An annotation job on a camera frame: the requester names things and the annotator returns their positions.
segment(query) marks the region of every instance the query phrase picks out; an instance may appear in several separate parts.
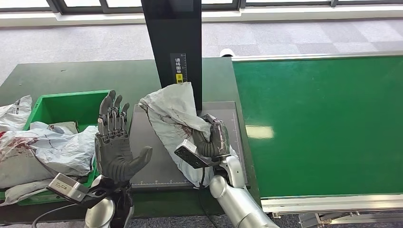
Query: gray robotic hand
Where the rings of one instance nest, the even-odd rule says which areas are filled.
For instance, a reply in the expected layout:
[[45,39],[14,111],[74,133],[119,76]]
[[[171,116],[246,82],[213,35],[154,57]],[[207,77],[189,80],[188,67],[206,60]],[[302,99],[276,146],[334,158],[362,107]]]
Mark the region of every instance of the gray robotic hand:
[[228,137],[227,127],[224,122],[216,119],[214,116],[207,114],[201,116],[203,120],[211,123],[210,140],[204,138],[203,133],[193,130],[192,136],[194,144],[200,155],[208,158],[222,158],[230,155],[230,141]]
[[129,103],[120,108],[122,96],[111,90],[99,107],[95,138],[96,164],[99,173],[115,182],[129,181],[151,159],[153,149],[144,147],[133,159],[127,132]]

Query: silver robotic arm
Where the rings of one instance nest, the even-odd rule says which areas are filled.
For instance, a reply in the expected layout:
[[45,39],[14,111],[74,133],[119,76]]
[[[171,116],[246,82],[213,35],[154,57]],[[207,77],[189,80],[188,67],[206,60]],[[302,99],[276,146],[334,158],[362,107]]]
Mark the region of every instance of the silver robotic arm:
[[224,123],[211,115],[202,118],[211,123],[210,141],[207,142],[202,133],[194,132],[196,145],[185,141],[175,154],[195,169],[214,167],[216,175],[210,180],[211,195],[217,199],[235,228],[279,228],[246,189],[241,163],[230,154]]
[[124,228],[133,214],[130,179],[151,159],[153,149],[144,147],[132,155],[127,132],[129,103],[120,107],[122,96],[111,90],[99,108],[95,135],[96,166],[99,175],[90,188],[59,173],[47,189],[75,204],[88,208],[87,228]]

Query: floor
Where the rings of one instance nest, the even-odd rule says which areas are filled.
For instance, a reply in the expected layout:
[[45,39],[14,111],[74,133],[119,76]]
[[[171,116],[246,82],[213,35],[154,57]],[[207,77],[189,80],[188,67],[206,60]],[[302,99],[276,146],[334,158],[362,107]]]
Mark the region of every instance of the floor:
[[[0,85],[18,63],[151,59],[145,25],[0,28]],[[239,56],[354,53],[403,50],[403,19],[292,23],[205,23],[204,57],[231,48]],[[229,228],[226,216],[215,216]],[[276,219],[297,228],[297,216]],[[80,228],[83,222],[41,224],[43,228]],[[28,228],[13,225],[10,228]],[[132,228],[212,228],[205,216],[135,219]],[[334,228],[403,227],[403,223],[338,225]]]

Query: crumpled plastic bag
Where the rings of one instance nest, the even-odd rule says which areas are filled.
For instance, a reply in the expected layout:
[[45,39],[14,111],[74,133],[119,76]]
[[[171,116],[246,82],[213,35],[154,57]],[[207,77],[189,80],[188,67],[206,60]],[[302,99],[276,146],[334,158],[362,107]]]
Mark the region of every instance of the crumpled plastic bag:
[[76,122],[61,122],[61,123],[53,123],[46,124],[42,122],[32,122],[29,125],[30,129],[40,128],[40,129],[48,129],[53,132],[59,134],[68,134],[74,135],[78,133]]
[[[172,84],[140,99],[139,105],[148,113],[155,133],[164,144],[169,155],[183,175],[196,187],[202,181],[202,169],[194,169],[174,151],[184,139],[194,143],[192,129],[203,132],[210,138],[210,125],[196,114],[193,88],[190,82]],[[211,167],[206,168],[203,185],[210,183],[213,176]]]
[[22,97],[13,104],[0,107],[0,133],[21,131],[31,114],[32,98]]
[[25,200],[30,196],[46,191],[46,187],[50,184],[51,181],[52,179],[46,179],[27,184],[20,184],[7,189],[5,192],[6,199],[3,203],[0,204],[0,207],[15,204],[21,200]]
[[97,127],[75,135],[47,129],[8,131],[0,135],[0,188],[54,178],[61,172],[85,176],[92,170]]

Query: green bin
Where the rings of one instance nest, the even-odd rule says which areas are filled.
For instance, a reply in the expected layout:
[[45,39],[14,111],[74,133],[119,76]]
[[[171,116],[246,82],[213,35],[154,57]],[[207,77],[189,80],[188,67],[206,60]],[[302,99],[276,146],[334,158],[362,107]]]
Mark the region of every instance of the green bin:
[[[89,125],[97,125],[99,106],[109,90],[78,92],[67,94],[42,95],[38,98],[32,109],[24,131],[29,130],[32,122],[40,121],[46,124],[60,122],[77,122],[78,131],[81,132]],[[98,176],[95,161],[93,170],[79,181],[90,187]],[[0,200],[4,200],[4,191],[0,192]],[[19,205],[31,205],[64,201],[63,198],[51,191],[45,191],[18,202]]]

